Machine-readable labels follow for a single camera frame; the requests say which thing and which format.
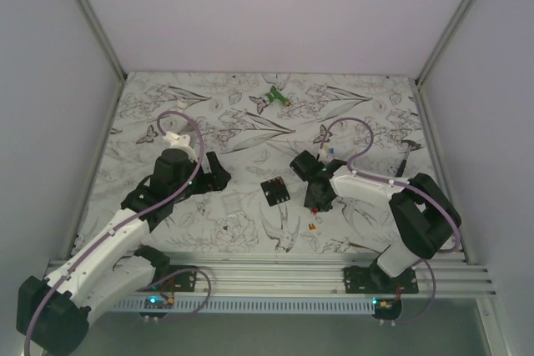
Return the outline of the black fuse box base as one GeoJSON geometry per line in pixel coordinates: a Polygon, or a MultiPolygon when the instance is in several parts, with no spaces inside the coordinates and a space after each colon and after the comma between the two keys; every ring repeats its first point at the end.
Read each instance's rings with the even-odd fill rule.
{"type": "Polygon", "coordinates": [[[270,207],[290,200],[290,194],[282,177],[264,181],[260,187],[270,207]]]}

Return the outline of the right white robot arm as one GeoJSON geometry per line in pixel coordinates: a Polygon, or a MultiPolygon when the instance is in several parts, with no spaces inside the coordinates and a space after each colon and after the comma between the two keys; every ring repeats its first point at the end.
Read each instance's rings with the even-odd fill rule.
{"type": "Polygon", "coordinates": [[[349,163],[333,159],[322,163],[304,151],[290,168],[305,183],[304,207],[326,213],[337,198],[353,198],[374,206],[387,206],[400,238],[376,258],[370,284],[389,293],[405,270],[436,253],[454,253],[461,245],[461,217],[429,175],[413,178],[387,177],[368,173],[349,163]]]}

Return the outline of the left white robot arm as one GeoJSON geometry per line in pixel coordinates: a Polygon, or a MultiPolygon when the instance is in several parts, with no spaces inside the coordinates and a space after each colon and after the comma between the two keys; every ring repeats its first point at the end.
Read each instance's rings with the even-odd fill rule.
{"type": "Polygon", "coordinates": [[[24,354],[37,345],[52,355],[70,355],[90,327],[119,300],[136,290],[170,288],[179,275],[194,288],[199,270],[173,266],[144,239],[185,199],[226,188],[231,176],[216,154],[206,155],[209,171],[186,151],[170,148],[156,159],[154,171],[121,202],[103,230],[45,278],[31,276],[18,290],[16,329],[24,354]]]}

